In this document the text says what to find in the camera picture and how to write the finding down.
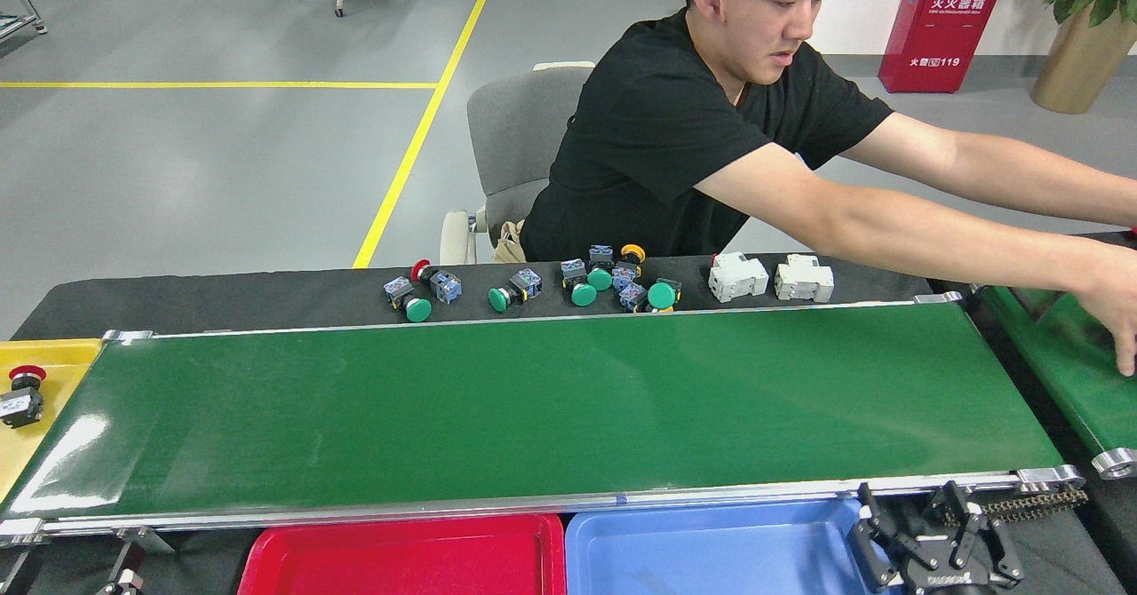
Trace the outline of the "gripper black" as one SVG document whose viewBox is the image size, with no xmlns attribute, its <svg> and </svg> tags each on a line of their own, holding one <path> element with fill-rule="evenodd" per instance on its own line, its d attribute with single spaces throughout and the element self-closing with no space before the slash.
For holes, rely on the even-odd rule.
<svg viewBox="0 0 1137 595">
<path fill-rule="evenodd" d="M 958 484 L 943 485 L 923 509 L 913 497 L 877 499 L 868 482 L 857 489 L 858 519 L 848 546 L 868 590 L 901 586 L 910 594 L 980 594 L 991 582 L 1022 582 L 1026 571 L 1006 524 L 984 514 Z M 920 555 L 915 535 L 923 531 Z"/>
</svg>

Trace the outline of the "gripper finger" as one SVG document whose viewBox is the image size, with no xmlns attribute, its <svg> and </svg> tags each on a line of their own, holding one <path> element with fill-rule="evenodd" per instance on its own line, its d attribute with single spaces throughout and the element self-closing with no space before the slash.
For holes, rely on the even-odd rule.
<svg viewBox="0 0 1137 595">
<path fill-rule="evenodd" d="M 143 594 L 146 579 L 139 575 L 139 568 L 146 561 L 146 546 L 140 542 L 124 542 L 111 570 L 109 578 L 102 584 L 97 594 Z"/>
<path fill-rule="evenodd" d="M 28 594 L 36 581 L 36 548 L 5 548 L 1 594 Z"/>
</svg>

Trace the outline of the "person's right hand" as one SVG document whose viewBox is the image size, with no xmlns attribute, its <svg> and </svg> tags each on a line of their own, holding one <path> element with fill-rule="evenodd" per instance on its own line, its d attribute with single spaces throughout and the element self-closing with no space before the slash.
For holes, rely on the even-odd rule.
<svg viewBox="0 0 1137 595">
<path fill-rule="evenodd" d="M 1117 243 L 1085 240 L 1069 287 L 1084 309 L 1111 333 L 1117 371 L 1132 377 L 1136 356 L 1136 255 Z"/>
</svg>

